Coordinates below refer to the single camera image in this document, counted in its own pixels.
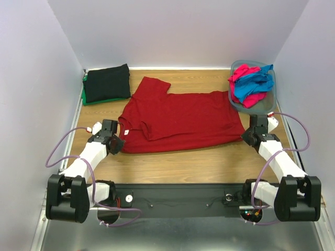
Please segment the red t-shirt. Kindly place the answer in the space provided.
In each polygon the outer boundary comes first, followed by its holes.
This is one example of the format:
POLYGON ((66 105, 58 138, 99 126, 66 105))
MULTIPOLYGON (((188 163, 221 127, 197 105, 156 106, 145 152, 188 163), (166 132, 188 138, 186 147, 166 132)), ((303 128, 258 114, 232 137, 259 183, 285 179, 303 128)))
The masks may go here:
POLYGON ((245 129, 228 92, 169 93, 170 83, 144 77, 119 117, 122 152, 183 151, 241 141, 245 129))

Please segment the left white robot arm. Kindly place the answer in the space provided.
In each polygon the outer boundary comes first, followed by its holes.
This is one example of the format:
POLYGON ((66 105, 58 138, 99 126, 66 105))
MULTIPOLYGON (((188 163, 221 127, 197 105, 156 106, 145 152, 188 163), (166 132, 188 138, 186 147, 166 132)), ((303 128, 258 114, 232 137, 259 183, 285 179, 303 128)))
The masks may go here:
POLYGON ((117 136, 118 121, 104 119, 85 130, 91 134, 80 155, 47 183, 46 217, 49 220, 83 223, 96 203, 118 204, 114 182, 95 180, 94 169, 108 154, 116 155, 124 145, 117 136))

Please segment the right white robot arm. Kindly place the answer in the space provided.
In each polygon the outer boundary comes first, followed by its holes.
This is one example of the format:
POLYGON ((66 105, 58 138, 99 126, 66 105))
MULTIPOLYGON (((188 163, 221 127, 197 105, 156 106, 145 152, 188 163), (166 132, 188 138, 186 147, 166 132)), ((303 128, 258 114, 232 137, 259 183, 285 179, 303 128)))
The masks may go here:
POLYGON ((278 126, 274 114, 251 115, 249 128, 241 136, 249 146, 265 159, 279 185, 267 181, 247 179, 241 190, 242 201, 257 210, 274 209, 281 222, 312 221, 320 218, 321 181, 309 176, 288 155, 279 138, 272 133, 278 126))

